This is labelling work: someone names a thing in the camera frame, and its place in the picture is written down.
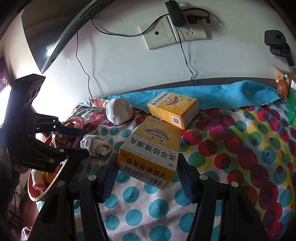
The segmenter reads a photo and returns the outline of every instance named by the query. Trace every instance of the barcode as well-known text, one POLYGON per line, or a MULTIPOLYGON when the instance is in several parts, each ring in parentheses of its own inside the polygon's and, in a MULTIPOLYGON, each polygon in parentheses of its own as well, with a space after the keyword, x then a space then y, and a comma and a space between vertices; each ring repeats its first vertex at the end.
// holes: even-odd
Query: barcode
POLYGON ((179 126, 181 125, 181 124, 180 124, 180 120, 179 120, 178 118, 172 116, 172 119, 173 119, 173 122, 174 122, 175 124, 177 124, 177 125, 179 125, 179 126))
POLYGON ((141 179, 141 181, 148 182, 149 184, 154 184, 155 186, 161 186, 161 184, 163 183, 163 181, 159 181, 158 179, 153 178, 153 177, 149 176, 148 174, 138 171, 138 170, 131 168, 127 165, 124 167, 124 171, 127 172, 128 174, 131 174, 131 175, 141 179))

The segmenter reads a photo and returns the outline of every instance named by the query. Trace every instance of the bed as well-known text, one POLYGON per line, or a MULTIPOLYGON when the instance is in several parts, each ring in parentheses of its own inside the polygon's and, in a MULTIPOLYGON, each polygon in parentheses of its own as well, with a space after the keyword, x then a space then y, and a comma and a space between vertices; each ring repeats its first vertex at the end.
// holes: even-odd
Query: bed
MULTIPOLYGON (((100 135, 118 152, 150 114, 133 108, 132 119, 115 126, 106 117, 107 101, 85 100, 70 117, 81 116, 86 133, 100 135)), ((287 104, 281 100, 232 110, 201 110, 181 137, 180 152, 201 174, 244 187, 270 241, 279 240, 295 216, 296 130, 287 120, 287 104)), ((83 160, 71 182, 96 173, 111 154, 83 160)), ((84 241, 79 201, 74 206, 77 237, 84 241)), ((122 172, 110 198, 99 206, 113 241, 186 240, 196 208, 185 197, 177 175, 159 190, 122 172)), ((211 240, 218 240, 220 219, 217 201, 211 240)))

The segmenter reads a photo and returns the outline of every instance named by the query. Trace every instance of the green object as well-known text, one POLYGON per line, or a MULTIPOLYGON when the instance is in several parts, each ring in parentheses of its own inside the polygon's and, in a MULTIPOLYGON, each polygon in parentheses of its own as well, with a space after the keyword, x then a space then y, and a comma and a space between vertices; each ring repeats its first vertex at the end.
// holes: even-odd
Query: green object
POLYGON ((288 97, 289 125, 296 128, 296 90, 290 88, 288 97))

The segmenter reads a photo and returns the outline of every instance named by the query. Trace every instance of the qr code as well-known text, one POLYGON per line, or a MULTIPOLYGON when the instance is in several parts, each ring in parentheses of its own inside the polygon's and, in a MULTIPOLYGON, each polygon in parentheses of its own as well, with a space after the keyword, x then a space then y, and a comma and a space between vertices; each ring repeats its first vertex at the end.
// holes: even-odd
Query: qr code
POLYGON ((179 126, 181 126, 181 123, 180 123, 180 119, 179 118, 176 118, 176 117, 173 117, 172 116, 172 119, 173 119, 173 122, 179 126))

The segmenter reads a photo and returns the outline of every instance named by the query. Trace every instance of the box top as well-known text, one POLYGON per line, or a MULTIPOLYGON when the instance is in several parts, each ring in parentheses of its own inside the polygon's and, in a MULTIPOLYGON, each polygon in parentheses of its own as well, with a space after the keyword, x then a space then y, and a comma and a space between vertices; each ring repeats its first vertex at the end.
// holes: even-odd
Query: box top
POLYGON ((148 105, 182 116, 197 101, 197 99, 192 97, 163 91, 152 99, 148 105))
POLYGON ((122 145, 142 158, 172 171, 177 170, 182 130, 148 117, 122 145))

